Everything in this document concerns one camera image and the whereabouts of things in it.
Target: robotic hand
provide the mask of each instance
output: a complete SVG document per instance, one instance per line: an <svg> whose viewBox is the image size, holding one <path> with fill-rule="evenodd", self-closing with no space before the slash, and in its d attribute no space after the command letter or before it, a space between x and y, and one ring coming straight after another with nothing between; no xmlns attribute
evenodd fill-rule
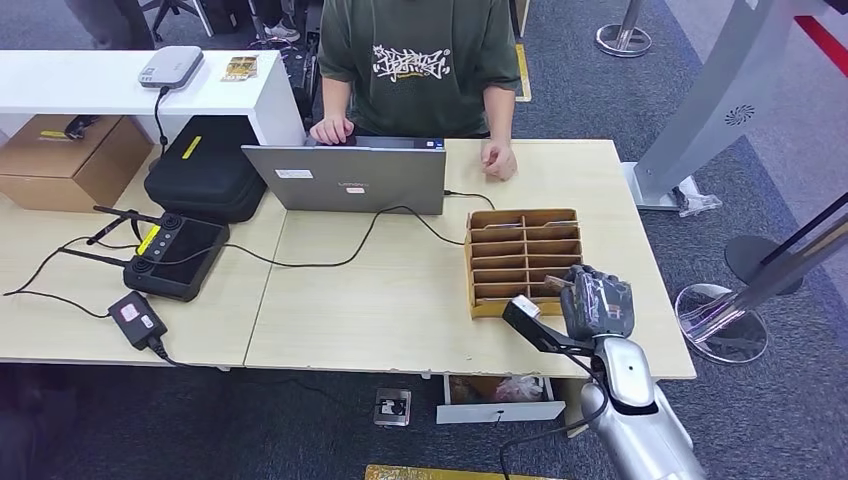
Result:
<svg viewBox="0 0 848 480"><path fill-rule="evenodd" d="M583 386L581 410L591 418L589 428L600 437L619 477L706 478L692 439L651 378L645 353L627 339L634 325L630 284L585 265L546 283L562 288L567 337L540 323L539 308L523 295L507 304L503 318L542 352L592 359L595 381Z"/></svg>

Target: chair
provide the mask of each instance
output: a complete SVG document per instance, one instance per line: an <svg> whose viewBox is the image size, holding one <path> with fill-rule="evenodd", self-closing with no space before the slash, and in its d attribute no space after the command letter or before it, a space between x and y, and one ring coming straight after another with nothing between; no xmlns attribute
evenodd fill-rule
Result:
<svg viewBox="0 0 848 480"><path fill-rule="evenodd" d="M159 35L158 31L159 25L162 24L162 20L165 19L165 15L168 14L169 9L174 12L174 15L179 15L180 10L185 10L186 12L194 15L195 17L200 16L197 13L197 9L184 2L183 0L151 0L150 2L147 2L141 6L141 10L144 12L148 10L153 10L154 8L158 8L159 11L156 12L156 19L153 21L153 28L150 29L150 32L153 34L153 39L157 42L162 41L162 35Z"/></svg>

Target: drawer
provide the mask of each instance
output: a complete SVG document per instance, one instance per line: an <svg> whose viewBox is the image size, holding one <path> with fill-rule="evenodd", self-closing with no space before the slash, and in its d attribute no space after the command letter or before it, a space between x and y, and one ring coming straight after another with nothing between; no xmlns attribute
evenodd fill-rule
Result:
<svg viewBox="0 0 848 480"><path fill-rule="evenodd" d="M445 404L436 407L436 423L526 422L552 420L565 409L565 402L554 400L549 378L543 378L540 402L480 403L454 405L451 401L450 375L443 375Z"/></svg>

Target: yellow floor tape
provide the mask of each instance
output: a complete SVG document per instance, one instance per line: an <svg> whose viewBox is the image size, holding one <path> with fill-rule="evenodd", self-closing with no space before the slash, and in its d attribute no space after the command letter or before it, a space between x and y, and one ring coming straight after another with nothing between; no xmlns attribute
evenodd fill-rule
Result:
<svg viewBox="0 0 848 480"><path fill-rule="evenodd" d="M521 72L521 94L515 97L516 102L529 102L533 99L530 92L530 73L527 71L527 56L524 54L524 45L515 44L515 53L518 55L518 70Z"/></svg>
<svg viewBox="0 0 848 480"><path fill-rule="evenodd" d="M556 480L547 477L510 475L515 480ZM458 472L456 470L434 470L431 468L391 467L368 465L365 480L503 480L500 473Z"/></svg>

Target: round fan logo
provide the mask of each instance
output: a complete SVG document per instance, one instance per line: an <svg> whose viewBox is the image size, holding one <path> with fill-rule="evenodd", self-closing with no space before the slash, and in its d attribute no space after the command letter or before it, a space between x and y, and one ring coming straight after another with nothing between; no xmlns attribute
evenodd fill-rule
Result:
<svg viewBox="0 0 848 480"><path fill-rule="evenodd" d="M740 105L724 116L724 123L731 127L738 127L750 120L756 110L752 105Z"/></svg>

